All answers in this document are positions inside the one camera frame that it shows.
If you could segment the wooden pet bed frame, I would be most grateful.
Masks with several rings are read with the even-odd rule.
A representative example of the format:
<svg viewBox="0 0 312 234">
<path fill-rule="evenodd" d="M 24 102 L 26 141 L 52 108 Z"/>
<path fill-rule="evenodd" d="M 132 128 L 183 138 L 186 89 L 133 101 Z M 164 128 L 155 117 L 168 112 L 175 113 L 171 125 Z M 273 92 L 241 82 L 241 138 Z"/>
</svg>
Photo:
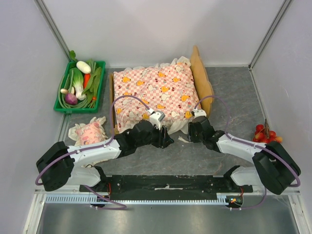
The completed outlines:
<svg viewBox="0 0 312 234">
<path fill-rule="evenodd" d="M 193 52 L 190 58 L 188 58 L 191 62 L 191 71 L 194 78 L 195 90 L 197 92 L 199 101 L 195 105 L 194 109 L 202 109 L 206 112 L 206 115 L 210 115 L 212 109 L 212 103 L 214 101 L 213 95 L 214 91 L 212 88 L 211 83 L 209 82 L 208 75 L 206 72 L 206 68 L 201 60 L 199 50 L 197 46 L 193 47 Z M 113 73 L 109 76 L 110 82 L 110 101 L 114 105 L 118 100 L 122 98 L 119 96 L 117 98 L 114 97 L 114 84 L 113 84 Z M 112 113 L 110 114 L 113 124 L 113 131 L 114 133 L 119 133 L 115 123 L 116 123 L 116 116 L 115 116 L 115 108 L 113 106 Z"/>
</svg>

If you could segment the pink checkered duck mattress cover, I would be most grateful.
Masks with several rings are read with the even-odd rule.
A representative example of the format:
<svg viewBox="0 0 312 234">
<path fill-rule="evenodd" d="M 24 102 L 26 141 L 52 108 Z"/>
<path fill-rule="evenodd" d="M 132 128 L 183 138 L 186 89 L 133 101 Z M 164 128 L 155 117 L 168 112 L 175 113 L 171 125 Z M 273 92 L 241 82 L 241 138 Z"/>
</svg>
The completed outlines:
<svg viewBox="0 0 312 234">
<path fill-rule="evenodd" d="M 162 111 L 161 122 L 168 133 L 188 132 L 192 110 L 199 98 L 195 90 L 191 62 L 186 57 L 152 67 L 127 68 L 113 73 L 114 104 L 118 132 L 133 128 L 140 120 L 148 120 L 146 106 Z"/>
</svg>

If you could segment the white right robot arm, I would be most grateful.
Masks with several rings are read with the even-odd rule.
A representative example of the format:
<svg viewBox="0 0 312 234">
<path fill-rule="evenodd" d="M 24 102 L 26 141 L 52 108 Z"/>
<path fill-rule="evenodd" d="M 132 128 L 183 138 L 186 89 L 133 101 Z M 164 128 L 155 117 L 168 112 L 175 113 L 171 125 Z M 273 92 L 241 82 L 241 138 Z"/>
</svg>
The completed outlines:
<svg viewBox="0 0 312 234">
<path fill-rule="evenodd" d="M 201 142 L 209 150 L 230 154 L 253 164 L 250 170 L 235 169 L 223 179 L 223 186 L 229 192 L 236 191 L 241 184 L 245 185 L 246 179 L 256 184 L 262 183 L 275 195 L 301 184 L 300 168 L 279 142 L 257 143 L 216 131 L 204 116 L 188 123 L 188 140 Z"/>
</svg>

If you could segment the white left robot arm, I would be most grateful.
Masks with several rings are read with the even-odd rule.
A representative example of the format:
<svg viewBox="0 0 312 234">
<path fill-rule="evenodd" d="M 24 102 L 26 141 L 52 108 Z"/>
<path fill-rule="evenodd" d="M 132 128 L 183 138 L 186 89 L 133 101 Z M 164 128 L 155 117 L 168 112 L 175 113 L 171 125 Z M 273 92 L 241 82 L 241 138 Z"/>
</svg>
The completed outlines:
<svg viewBox="0 0 312 234">
<path fill-rule="evenodd" d="M 129 156 L 142 146 L 164 149 L 173 142 L 166 127 L 158 129 L 147 120 L 99 143 L 66 146 L 59 141 L 36 162 L 39 175 L 35 184 L 42 185 L 47 192 L 64 185 L 86 185 L 101 192 L 105 190 L 107 180 L 103 170 L 95 166 L 97 163 Z"/>
</svg>

